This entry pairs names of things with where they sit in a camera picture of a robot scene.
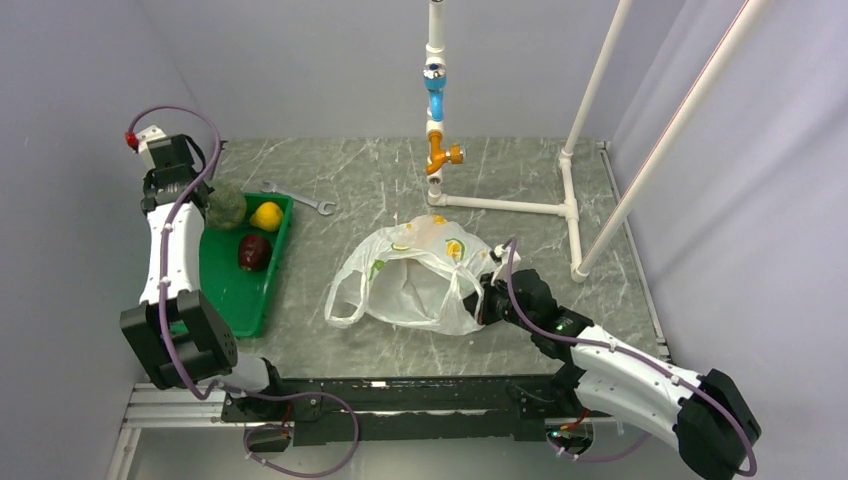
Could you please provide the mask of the green fake melon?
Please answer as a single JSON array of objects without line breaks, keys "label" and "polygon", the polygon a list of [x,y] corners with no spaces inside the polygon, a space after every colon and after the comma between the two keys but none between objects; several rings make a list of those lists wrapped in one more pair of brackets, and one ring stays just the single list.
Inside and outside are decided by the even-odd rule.
[{"label": "green fake melon", "polygon": [[210,188],[206,210],[206,227],[233,230],[239,227],[246,214],[247,202],[242,190],[230,183],[218,183]]}]

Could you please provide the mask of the white plastic bag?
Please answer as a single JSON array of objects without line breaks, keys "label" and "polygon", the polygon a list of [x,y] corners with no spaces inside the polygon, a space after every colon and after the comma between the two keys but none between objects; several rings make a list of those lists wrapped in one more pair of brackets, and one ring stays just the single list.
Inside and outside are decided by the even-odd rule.
[{"label": "white plastic bag", "polygon": [[495,249],[461,225],[421,215],[366,237],[334,276],[326,322],[348,328],[365,316],[399,327],[464,336],[477,316]]}]

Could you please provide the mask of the yellow fake lemon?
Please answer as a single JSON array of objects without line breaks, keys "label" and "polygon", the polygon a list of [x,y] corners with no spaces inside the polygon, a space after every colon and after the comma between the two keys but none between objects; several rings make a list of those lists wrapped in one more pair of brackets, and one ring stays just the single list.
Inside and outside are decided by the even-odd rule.
[{"label": "yellow fake lemon", "polygon": [[249,217],[248,223],[266,232],[277,232],[284,219],[284,210],[277,203],[264,202]]}]

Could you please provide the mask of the dark red fake fruit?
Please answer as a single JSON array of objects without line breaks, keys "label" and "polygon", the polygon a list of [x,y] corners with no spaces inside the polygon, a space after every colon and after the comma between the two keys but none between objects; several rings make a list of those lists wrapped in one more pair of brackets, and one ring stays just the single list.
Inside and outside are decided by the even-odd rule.
[{"label": "dark red fake fruit", "polygon": [[239,243],[237,263],[245,271],[264,271],[268,268],[272,253],[273,247],[267,238],[259,234],[247,234]]}]

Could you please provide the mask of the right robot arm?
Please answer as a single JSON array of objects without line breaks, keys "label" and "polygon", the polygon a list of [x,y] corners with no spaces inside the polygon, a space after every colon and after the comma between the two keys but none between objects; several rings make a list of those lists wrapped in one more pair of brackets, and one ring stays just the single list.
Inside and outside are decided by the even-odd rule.
[{"label": "right robot arm", "polygon": [[462,297],[478,325],[516,325],[543,355],[561,361],[550,391],[557,411],[589,410],[631,424],[672,447],[704,479],[743,474],[762,429],[729,375],[687,370],[620,341],[559,305],[533,269],[509,280],[485,274],[480,282],[480,292]]}]

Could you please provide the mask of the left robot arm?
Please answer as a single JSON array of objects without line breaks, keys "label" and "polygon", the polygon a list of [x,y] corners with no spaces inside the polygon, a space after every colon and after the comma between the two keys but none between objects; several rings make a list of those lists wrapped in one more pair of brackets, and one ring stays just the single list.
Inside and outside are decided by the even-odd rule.
[{"label": "left robot arm", "polygon": [[160,390],[209,381],[238,396],[264,420],[279,417],[286,390],[269,364],[239,352],[233,332],[201,290],[200,246],[212,193],[206,162],[188,135],[151,126],[127,136],[149,170],[141,210],[151,237],[146,283],[137,306],[120,315],[121,331],[150,381]]}]

